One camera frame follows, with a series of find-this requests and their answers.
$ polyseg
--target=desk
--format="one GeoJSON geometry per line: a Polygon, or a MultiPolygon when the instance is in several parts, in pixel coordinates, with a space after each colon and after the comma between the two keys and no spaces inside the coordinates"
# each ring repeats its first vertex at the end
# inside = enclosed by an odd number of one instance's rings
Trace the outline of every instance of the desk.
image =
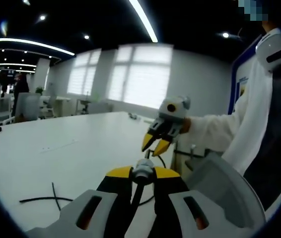
{"type": "MultiPolygon", "coordinates": [[[[50,96],[41,96],[40,101],[41,104],[43,105],[43,101],[49,101],[50,96]]],[[[63,117],[64,116],[64,102],[69,102],[71,99],[70,98],[65,98],[65,97],[59,97],[57,96],[56,101],[53,105],[53,109],[55,112],[56,117],[63,117]]]]}
{"type": "MultiPolygon", "coordinates": [[[[113,168],[136,165],[144,158],[141,144],[149,124],[127,113],[106,113],[10,124],[0,132],[0,201],[15,222],[27,231],[46,227],[59,218],[55,201],[19,200],[52,196],[75,199],[96,189],[113,168]]],[[[173,146],[162,155],[172,162],[173,146]]],[[[152,161],[162,166],[158,158],[152,161]]],[[[144,188],[141,201],[152,196],[144,188]]],[[[60,201],[63,207],[66,201],[60,201]]],[[[143,238],[155,218],[154,201],[138,208],[125,237],[143,238]]]]}

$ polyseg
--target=window blind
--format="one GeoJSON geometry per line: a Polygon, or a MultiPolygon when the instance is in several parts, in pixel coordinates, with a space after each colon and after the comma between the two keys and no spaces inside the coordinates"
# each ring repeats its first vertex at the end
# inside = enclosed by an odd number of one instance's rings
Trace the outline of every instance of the window blind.
{"type": "Polygon", "coordinates": [[[85,52],[76,56],[68,83],[68,93],[91,95],[96,65],[101,50],[85,52]]]}
{"type": "Polygon", "coordinates": [[[120,47],[108,98],[159,108],[167,93],[171,59],[171,46],[120,47]]]}

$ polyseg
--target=recessed ceiling light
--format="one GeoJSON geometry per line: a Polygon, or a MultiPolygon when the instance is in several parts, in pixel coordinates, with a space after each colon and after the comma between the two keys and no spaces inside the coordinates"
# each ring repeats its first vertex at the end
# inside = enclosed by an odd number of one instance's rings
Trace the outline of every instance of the recessed ceiling light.
{"type": "Polygon", "coordinates": [[[224,38],[229,38],[229,34],[226,33],[226,32],[224,32],[224,33],[222,34],[222,36],[223,36],[224,38]]]}
{"type": "Polygon", "coordinates": [[[72,53],[70,51],[66,51],[66,50],[63,50],[63,49],[60,49],[60,48],[57,48],[57,47],[54,47],[54,46],[49,46],[49,45],[42,44],[42,43],[35,42],[35,41],[28,41],[28,40],[22,40],[22,39],[14,39],[14,38],[0,38],[0,41],[20,42],[20,43],[25,43],[25,44],[31,44],[31,45],[41,46],[41,47],[49,48],[49,49],[52,49],[52,50],[55,50],[55,51],[63,52],[63,53],[66,53],[68,55],[71,55],[71,56],[75,55],[74,53],[72,53]]]}
{"type": "Polygon", "coordinates": [[[138,16],[140,17],[142,23],[144,24],[147,33],[149,34],[151,41],[154,43],[157,43],[157,37],[155,35],[155,32],[152,28],[152,26],[150,25],[150,22],[144,12],[144,10],[142,9],[140,3],[137,0],[130,0],[131,5],[133,6],[133,8],[135,9],[136,13],[138,14],[138,16]]]}

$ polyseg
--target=wire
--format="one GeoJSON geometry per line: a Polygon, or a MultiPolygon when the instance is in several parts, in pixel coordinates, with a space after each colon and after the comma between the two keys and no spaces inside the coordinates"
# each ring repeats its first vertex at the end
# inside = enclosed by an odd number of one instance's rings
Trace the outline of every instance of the wire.
{"type": "Polygon", "coordinates": [[[38,201],[38,200],[55,200],[55,199],[69,201],[69,202],[73,201],[73,199],[64,198],[64,197],[35,197],[35,198],[20,200],[19,202],[25,203],[25,202],[32,202],[32,201],[38,201]]]}
{"type": "Polygon", "coordinates": [[[146,201],[141,202],[141,203],[139,204],[139,206],[143,206],[143,205],[149,203],[150,201],[152,201],[153,198],[154,198],[154,195],[153,195],[152,197],[150,197],[149,199],[147,199],[146,201]]]}
{"type": "Polygon", "coordinates": [[[53,183],[52,183],[52,190],[53,190],[53,196],[54,196],[55,201],[57,203],[58,209],[59,209],[59,211],[61,211],[61,208],[60,208],[59,202],[57,200],[57,196],[56,196],[55,185],[53,183]]]}
{"type": "Polygon", "coordinates": [[[163,164],[164,168],[166,169],[166,164],[165,164],[165,162],[163,161],[163,159],[161,158],[161,156],[160,156],[160,155],[158,155],[158,158],[160,159],[160,161],[162,162],[162,164],[163,164]]]}
{"type": "MultiPolygon", "coordinates": [[[[149,152],[146,154],[146,159],[149,159],[149,153],[150,153],[150,152],[153,152],[153,151],[152,151],[152,150],[149,150],[149,152]]],[[[164,168],[166,169],[166,164],[165,164],[164,160],[162,159],[162,157],[161,157],[160,155],[158,155],[158,158],[160,159],[160,161],[162,162],[164,168]]],[[[149,199],[147,199],[146,201],[141,202],[141,203],[139,204],[139,206],[143,206],[143,205],[149,203],[150,201],[153,200],[153,198],[154,198],[154,195],[153,195],[152,197],[150,197],[149,199]]]]}

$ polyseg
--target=office chair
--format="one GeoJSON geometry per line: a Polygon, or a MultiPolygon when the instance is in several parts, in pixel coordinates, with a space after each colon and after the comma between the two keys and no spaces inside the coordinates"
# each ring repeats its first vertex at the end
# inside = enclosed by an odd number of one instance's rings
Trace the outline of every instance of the office chair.
{"type": "Polygon", "coordinates": [[[0,123],[11,117],[11,95],[0,98],[0,123]]]}
{"type": "Polygon", "coordinates": [[[39,93],[20,93],[18,95],[16,113],[14,117],[3,121],[6,125],[16,118],[23,117],[25,121],[37,120],[40,112],[40,94],[39,93]]]}
{"type": "Polygon", "coordinates": [[[44,106],[41,108],[41,113],[43,115],[43,118],[54,118],[55,112],[53,110],[53,106],[57,100],[56,95],[51,95],[49,100],[47,102],[43,102],[44,106]]]}

